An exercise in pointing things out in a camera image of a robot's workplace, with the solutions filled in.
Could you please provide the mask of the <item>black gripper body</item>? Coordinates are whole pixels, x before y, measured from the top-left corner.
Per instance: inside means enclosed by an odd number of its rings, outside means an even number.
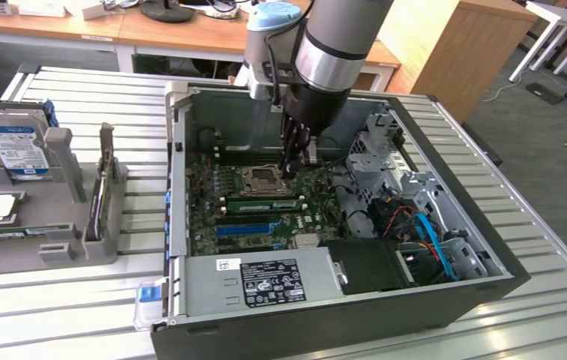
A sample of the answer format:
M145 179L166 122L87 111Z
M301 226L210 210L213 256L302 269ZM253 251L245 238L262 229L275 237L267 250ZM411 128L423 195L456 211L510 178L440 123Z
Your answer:
M283 111L310 128L311 135L318 137L333 125L350 93L350 89L330 92L310 85L291 85L283 97Z

